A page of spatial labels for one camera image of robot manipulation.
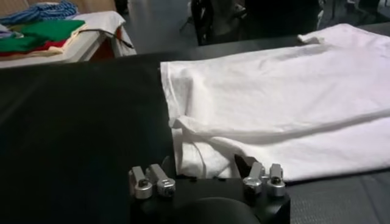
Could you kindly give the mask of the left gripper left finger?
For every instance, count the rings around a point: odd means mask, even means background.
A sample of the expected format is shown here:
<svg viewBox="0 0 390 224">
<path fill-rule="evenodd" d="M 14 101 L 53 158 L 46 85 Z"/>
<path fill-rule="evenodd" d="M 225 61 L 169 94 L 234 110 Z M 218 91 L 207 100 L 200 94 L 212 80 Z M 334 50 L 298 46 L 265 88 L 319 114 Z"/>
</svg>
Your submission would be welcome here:
<svg viewBox="0 0 390 224">
<path fill-rule="evenodd" d="M 141 166 L 129 170 L 130 195 L 138 200 L 146 200 L 154 194 L 171 198 L 175 194 L 176 181 L 168 174 L 172 172 L 174 161 L 166 156 L 161 164 L 151 164 L 145 170 Z"/>
</svg>

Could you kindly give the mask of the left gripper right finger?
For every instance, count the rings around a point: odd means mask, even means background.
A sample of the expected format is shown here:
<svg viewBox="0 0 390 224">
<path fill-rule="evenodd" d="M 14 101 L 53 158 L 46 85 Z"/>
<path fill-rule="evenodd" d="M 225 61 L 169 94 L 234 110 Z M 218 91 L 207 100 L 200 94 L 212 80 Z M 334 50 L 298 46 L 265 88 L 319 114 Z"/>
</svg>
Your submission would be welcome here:
<svg viewBox="0 0 390 224">
<path fill-rule="evenodd" d="M 235 155 L 234 159 L 246 194 L 260 195 L 265 191 L 271 197 L 285 196 L 286 184 L 280 164 L 272 164 L 267 174 L 265 166 L 254 157 Z"/>
</svg>

